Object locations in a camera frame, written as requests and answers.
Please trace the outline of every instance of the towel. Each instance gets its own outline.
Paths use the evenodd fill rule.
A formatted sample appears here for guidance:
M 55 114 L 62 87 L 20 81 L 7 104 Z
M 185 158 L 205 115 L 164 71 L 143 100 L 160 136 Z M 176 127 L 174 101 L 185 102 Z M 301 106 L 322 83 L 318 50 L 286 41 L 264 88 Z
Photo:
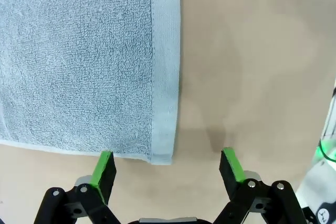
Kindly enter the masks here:
M 0 143 L 170 164 L 180 0 L 0 0 Z

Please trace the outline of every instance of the beige table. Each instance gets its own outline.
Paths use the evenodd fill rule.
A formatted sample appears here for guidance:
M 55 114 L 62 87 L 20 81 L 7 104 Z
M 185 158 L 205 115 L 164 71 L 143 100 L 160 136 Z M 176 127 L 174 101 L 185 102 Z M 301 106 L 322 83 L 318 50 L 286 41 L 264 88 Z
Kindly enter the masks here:
M 174 164 L 117 159 L 110 200 L 117 217 L 214 220 L 227 202 L 218 172 L 223 146 L 265 182 L 297 187 L 330 102 L 335 17 L 336 0 L 182 0 Z M 0 146 L 1 218 L 32 223 L 49 187 L 70 189 L 96 161 Z

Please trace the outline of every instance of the metal bolt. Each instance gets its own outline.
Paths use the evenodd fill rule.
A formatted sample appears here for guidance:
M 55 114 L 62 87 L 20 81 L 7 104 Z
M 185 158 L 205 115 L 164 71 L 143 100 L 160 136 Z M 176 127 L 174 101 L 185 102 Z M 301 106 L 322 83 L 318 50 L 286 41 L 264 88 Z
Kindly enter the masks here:
M 80 191 L 81 191 L 82 193 L 85 193 L 87 190 L 88 190 L 88 188 L 85 187 L 85 186 L 83 186 L 83 187 L 80 189 Z
M 282 183 L 279 183 L 279 184 L 277 185 L 277 187 L 278 187 L 278 189 L 280 189 L 280 190 L 283 190 L 283 189 L 285 188 L 285 186 L 284 186 Z
M 247 183 L 247 185 L 249 186 L 249 187 L 251 187 L 251 188 L 253 188 L 253 187 L 255 187 L 256 186 L 256 183 L 254 182 L 254 181 L 249 181 L 248 183 Z

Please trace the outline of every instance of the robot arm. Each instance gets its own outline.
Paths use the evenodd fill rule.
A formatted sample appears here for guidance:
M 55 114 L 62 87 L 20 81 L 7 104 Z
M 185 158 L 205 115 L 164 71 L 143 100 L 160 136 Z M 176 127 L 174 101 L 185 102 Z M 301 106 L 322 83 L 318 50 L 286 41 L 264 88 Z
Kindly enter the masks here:
M 178 218 L 140 219 L 130 224 L 241 224 L 249 212 L 260 213 L 268 224 L 307 223 L 291 185 L 280 180 L 268 186 L 261 179 L 247 178 L 233 149 L 223 149 L 219 171 L 230 202 L 213 223 Z M 34 224 L 74 224 L 78 218 L 86 216 L 94 224 L 120 224 L 107 206 L 116 172 L 113 153 L 102 152 L 89 183 L 75 186 L 68 192 L 59 187 L 46 191 Z

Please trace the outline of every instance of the green gripper pad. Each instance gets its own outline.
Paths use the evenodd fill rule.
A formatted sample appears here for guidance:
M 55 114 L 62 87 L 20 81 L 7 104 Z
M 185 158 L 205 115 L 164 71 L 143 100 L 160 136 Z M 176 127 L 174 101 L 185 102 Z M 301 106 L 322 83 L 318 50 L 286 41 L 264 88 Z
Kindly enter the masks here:
M 113 153 L 103 151 L 100 154 L 89 184 L 98 191 L 105 204 L 109 201 L 116 173 Z
M 235 151 L 232 148 L 227 147 L 223 149 L 223 153 L 230 164 L 230 167 L 232 169 L 236 181 L 240 183 L 244 182 L 246 176 L 244 174 L 242 166 L 240 165 L 239 160 L 236 157 Z

